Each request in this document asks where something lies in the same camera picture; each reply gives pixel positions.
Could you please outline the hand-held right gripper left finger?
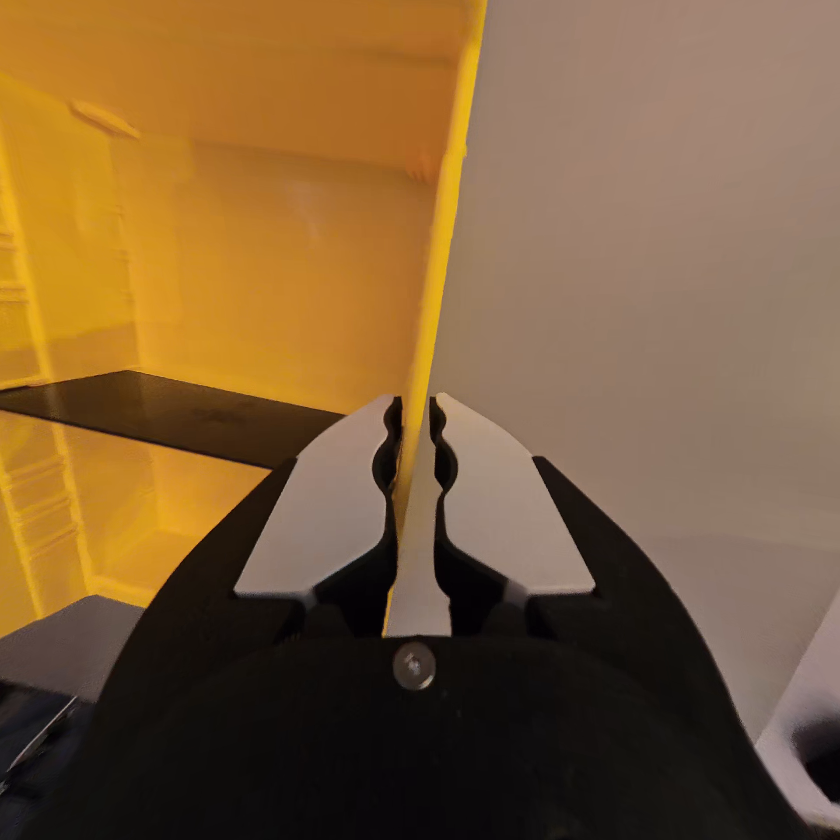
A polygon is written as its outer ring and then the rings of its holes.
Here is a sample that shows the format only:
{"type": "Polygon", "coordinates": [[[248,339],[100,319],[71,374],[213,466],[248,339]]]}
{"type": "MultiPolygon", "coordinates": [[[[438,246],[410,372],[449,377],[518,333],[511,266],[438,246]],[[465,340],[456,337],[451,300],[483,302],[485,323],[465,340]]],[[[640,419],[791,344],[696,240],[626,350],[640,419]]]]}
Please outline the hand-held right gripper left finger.
{"type": "Polygon", "coordinates": [[[402,399],[380,395],[299,454],[234,587],[239,597],[315,602],[389,529],[402,399]]]}

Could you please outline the yellow plastic bin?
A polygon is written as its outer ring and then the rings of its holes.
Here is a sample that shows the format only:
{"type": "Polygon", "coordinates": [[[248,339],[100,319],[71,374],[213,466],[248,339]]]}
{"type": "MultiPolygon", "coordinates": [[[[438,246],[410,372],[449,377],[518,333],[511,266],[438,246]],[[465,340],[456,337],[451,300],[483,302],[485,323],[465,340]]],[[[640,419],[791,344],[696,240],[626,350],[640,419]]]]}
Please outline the yellow plastic bin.
{"type": "MultiPolygon", "coordinates": [[[[138,371],[417,448],[487,2],[2,2],[2,390],[138,371]]],[[[2,410],[2,635],[147,606],[267,469],[2,410]]]]}

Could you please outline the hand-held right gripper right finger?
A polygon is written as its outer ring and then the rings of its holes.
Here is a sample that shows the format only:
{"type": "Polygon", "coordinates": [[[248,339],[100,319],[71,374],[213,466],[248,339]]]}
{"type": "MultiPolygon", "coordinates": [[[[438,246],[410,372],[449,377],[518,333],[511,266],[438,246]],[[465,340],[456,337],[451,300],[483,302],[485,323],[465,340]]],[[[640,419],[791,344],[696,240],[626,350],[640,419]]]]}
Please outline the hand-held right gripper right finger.
{"type": "Polygon", "coordinates": [[[444,546],[501,584],[505,601],[589,595],[595,581],[530,451],[447,393],[435,395],[431,429],[448,459],[442,487],[444,546]]]}

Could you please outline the dark bin divider panel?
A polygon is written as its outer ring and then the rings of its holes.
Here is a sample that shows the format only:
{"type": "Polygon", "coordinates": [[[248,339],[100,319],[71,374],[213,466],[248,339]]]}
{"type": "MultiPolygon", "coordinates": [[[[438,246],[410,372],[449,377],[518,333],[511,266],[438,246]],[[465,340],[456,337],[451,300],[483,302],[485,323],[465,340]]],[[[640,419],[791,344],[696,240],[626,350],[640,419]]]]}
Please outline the dark bin divider panel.
{"type": "Polygon", "coordinates": [[[274,469],[343,415],[138,371],[7,388],[7,413],[274,469]]]}

